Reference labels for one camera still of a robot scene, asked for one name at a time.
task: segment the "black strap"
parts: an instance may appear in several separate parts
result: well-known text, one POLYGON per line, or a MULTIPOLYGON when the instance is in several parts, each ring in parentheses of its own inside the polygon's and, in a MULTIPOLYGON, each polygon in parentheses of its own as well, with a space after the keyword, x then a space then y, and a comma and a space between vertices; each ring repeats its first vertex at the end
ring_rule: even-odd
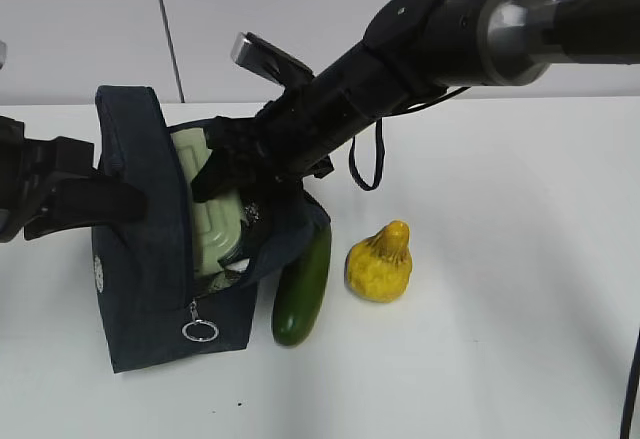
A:
POLYGON ((627 393, 624 398, 622 408, 622 422, 620 424, 620 439, 629 439, 631 433, 631 422, 633 420, 633 409, 636 404, 638 394, 638 381, 640 380, 640 334, 636 342, 636 351, 631 361, 629 370, 629 382, 627 383, 627 393))
POLYGON ((349 150, 349 172, 356 184, 365 191, 373 191, 377 189, 382 180, 382 169, 384 168, 384 139, 382 137, 382 119, 376 122, 376 169, 373 174, 373 183, 371 185, 364 182, 362 176, 358 172, 356 166, 356 138, 351 141, 351 149, 349 150))

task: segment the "dark blue bag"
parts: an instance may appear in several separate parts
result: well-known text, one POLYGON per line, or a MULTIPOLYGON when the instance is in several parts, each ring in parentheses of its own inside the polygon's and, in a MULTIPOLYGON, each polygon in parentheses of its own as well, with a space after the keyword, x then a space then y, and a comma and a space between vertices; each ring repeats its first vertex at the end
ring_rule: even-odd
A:
POLYGON ((114 372, 246 348, 259 279, 298 257, 328 215, 301 183, 270 196, 263 204, 268 233, 252 250, 240 280, 194 302, 189 186, 158 100, 151 88, 102 86, 96 106, 100 170, 148 200, 143 221, 92 230, 98 302, 114 372), (194 342, 183 334, 196 314, 215 325, 215 339, 194 342))

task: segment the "white wall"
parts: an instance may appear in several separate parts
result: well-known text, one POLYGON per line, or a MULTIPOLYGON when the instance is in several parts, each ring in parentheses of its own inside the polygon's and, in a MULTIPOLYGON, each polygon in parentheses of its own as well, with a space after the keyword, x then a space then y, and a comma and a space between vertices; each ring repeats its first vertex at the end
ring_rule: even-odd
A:
MULTIPOLYGON (((316 72, 362 36, 388 0, 165 0, 187 101, 258 101, 280 89, 229 51, 253 31, 316 72)), ((0 104, 90 103, 99 84, 147 84, 178 100, 158 0, 0 0, 0 104)), ((640 67, 557 66, 520 89, 470 97, 633 95, 640 67)))
POLYGON ((177 101, 157 0, 0 0, 0 104, 91 103, 100 84, 177 101))
MULTIPOLYGON (((357 42, 389 0, 166 0, 185 94, 191 101, 268 99, 279 88, 228 59, 238 31, 262 35, 319 72, 357 42)), ((640 67, 558 66, 520 89, 469 96, 633 95, 640 67)))

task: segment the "metal ring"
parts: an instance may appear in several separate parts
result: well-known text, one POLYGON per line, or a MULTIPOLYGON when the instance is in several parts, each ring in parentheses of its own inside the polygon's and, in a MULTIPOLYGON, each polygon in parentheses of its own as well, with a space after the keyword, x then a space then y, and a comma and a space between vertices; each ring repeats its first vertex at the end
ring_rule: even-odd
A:
POLYGON ((213 322, 205 321, 204 319, 194 319, 191 322, 187 322, 182 327, 182 335, 184 337, 186 337, 187 339, 189 339, 190 341, 192 341, 192 342, 211 342, 216 337, 218 337, 219 333, 220 333, 220 331, 218 331, 218 326, 216 326, 213 322), (213 331, 212 335, 211 336, 207 336, 207 337, 192 336, 191 334, 189 334, 189 327, 196 326, 196 325, 207 326, 208 328, 212 329, 212 331, 213 331))

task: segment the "black cable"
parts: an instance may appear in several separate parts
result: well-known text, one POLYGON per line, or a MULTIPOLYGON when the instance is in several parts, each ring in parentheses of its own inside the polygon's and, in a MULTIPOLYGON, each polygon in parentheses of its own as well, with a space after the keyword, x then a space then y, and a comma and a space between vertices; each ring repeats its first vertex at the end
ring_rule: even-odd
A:
POLYGON ((373 182, 371 185, 364 182, 362 176, 358 172, 358 167, 356 166, 356 138, 354 137, 351 140, 351 149, 349 149, 349 172, 351 173, 351 177, 356 181, 356 184, 360 186, 360 189, 365 191, 373 191, 377 189, 380 185, 380 181, 382 181, 382 169, 384 168, 384 138, 382 136, 382 119, 378 119, 376 122, 376 166, 375 172, 373 173, 373 182))
POLYGON ((437 98, 434 101, 427 102, 426 104, 420 104, 419 106, 414 106, 414 107, 412 107, 410 109, 405 109, 404 111, 395 112, 393 114, 390 114, 387 117, 404 116, 405 114, 411 114, 412 112, 423 111, 423 110, 427 109, 428 107, 435 106, 437 104, 440 104, 441 102, 444 102, 444 101, 446 101, 448 99, 456 97, 456 96, 462 94, 464 91, 466 91, 468 89, 470 89, 470 88, 469 87, 459 87, 455 91, 450 92, 448 94, 445 94, 444 96, 440 96, 439 98, 437 98))
POLYGON ((638 395, 638 382, 640 381, 640 333, 636 341, 636 350, 631 361, 629 370, 629 381, 627 382, 627 392, 624 397, 622 408, 622 421, 620 423, 620 439, 629 439, 631 433, 631 422, 633 421, 633 410, 636 405, 638 395))

